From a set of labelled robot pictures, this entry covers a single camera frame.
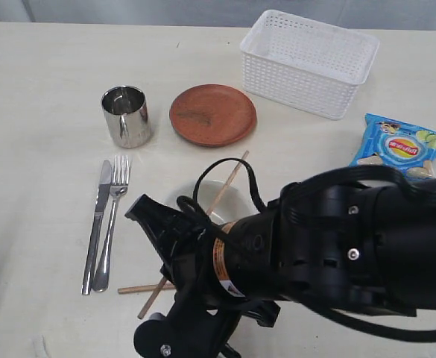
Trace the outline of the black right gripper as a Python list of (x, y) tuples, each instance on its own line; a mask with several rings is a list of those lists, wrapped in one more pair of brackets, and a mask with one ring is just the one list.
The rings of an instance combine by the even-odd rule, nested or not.
[(137, 222), (162, 260), (160, 272), (177, 289), (165, 321), (173, 328), (234, 328), (246, 316), (273, 327), (280, 307), (251, 299), (231, 280), (242, 260), (184, 213), (141, 195), (125, 217)]

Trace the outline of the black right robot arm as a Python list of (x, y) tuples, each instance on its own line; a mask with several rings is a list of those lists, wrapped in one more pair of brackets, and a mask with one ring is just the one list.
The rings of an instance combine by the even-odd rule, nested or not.
[(347, 167), (290, 183), (228, 224), (193, 202), (180, 211), (147, 195), (126, 217), (154, 246), (178, 301), (250, 315), (303, 300), (365, 315), (436, 310), (436, 179)]

